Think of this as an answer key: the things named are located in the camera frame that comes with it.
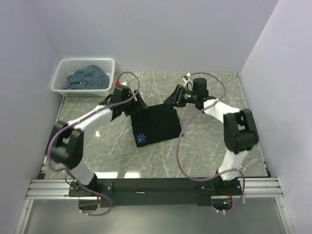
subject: marble floor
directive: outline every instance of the marble floor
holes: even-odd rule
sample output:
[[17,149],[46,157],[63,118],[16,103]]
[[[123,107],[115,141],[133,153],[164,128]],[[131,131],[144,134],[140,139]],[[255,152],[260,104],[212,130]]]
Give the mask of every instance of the marble floor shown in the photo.
[[[140,93],[148,106],[161,104],[183,84],[184,73],[136,73],[140,79]],[[236,73],[218,73],[227,88],[222,102],[240,109],[246,108]],[[124,75],[131,88],[137,86],[135,78]],[[207,78],[210,95],[219,97],[221,86]],[[95,108],[103,97],[65,98],[59,120],[75,119]],[[176,108],[181,126],[197,111],[192,104]],[[137,148],[132,134],[130,117],[121,115],[85,136],[83,160],[101,178],[164,178],[183,177],[176,164],[177,139]],[[223,124],[208,115],[198,115],[190,123],[180,144],[180,158],[184,170],[191,176],[212,176],[222,163],[226,151],[223,142]],[[245,176],[267,176],[266,166],[258,145],[245,158],[242,171]],[[47,170],[45,179],[64,178],[63,173]]]

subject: metal frame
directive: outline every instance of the metal frame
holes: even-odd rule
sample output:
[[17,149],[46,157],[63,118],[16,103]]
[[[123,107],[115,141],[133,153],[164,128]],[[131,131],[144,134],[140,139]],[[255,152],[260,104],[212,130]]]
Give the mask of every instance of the metal frame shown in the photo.
[[27,225],[28,217],[33,206],[34,200],[26,199],[21,210],[18,223],[16,225],[14,234],[23,234]]
[[[29,185],[26,199],[96,199],[96,197],[69,197],[69,187],[62,179],[33,179]],[[277,178],[246,178],[244,197],[283,197],[283,194]],[[227,198],[227,196],[212,196],[211,198]]]
[[282,222],[283,222],[286,234],[294,234],[295,231],[293,228],[292,220],[291,220],[291,217],[290,217],[288,210],[286,208],[284,198],[283,197],[277,197],[276,203],[278,206],[279,214],[281,215],[281,218],[282,218]]

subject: white wall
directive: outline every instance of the white wall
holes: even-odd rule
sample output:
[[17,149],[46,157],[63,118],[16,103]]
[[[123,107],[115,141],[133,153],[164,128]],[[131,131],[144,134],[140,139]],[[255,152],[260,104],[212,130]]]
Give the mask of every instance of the white wall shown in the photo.
[[311,12],[310,0],[280,0],[241,73],[261,149],[298,234],[312,230]]
[[278,0],[28,0],[60,58],[240,72]]
[[58,57],[25,0],[0,7],[0,233],[13,233],[40,172],[60,96],[49,88]]

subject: black mounting bracket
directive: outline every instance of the black mounting bracket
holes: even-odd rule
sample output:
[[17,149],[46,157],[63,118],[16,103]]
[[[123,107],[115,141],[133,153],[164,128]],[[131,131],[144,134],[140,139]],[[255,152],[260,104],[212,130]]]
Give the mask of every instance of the black mounting bracket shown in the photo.
[[207,80],[204,78],[195,78],[193,80],[193,90],[185,89],[182,85],[178,84],[174,92],[164,101],[176,107],[185,107],[187,103],[195,104],[197,109],[204,108],[204,102],[210,99],[215,99],[209,96],[207,90]]
[[[195,182],[188,178],[160,179],[97,179],[101,192],[111,198],[115,206],[130,205],[176,205],[197,204],[211,206],[211,196],[241,195],[240,182],[237,179],[223,181],[220,177],[206,182]],[[93,196],[82,190],[75,182],[71,183],[69,196]],[[93,209],[98,205],[94,200],[84,200],[82,210]],[[101,198],[100,207],[109,207],[110,203]]]
[[[132,95],[132,91],[128,86],[119,84],[115,87],[113,94],[107,96],[104,101],[99,103],[99,105],[114,104],[125,101],[132,97]],[[112,121],[120,116],[122,112],[125,116],[130,116],[135,115],[138,111],[143,109],[148,109],[148,106],[145,104],[142,96],[138,92],[136,98],[132,99],[130,102],[111,108],[113,111]]]

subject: white plastic basket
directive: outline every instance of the white plastic basket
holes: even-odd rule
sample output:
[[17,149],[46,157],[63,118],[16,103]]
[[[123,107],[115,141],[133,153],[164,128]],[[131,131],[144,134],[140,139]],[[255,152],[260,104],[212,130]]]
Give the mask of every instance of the white plastic basket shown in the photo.
[[[109,77],[107,89],[92,90],[66,90],[62,89],[67,84],[67,77],[78,69],[84,69],[89,65],[96,65]],[[65,58],[62,59],[54,72],[51,90],[66,97],[106,97],[112,87],[115,73],[115,61],[111,58]]]

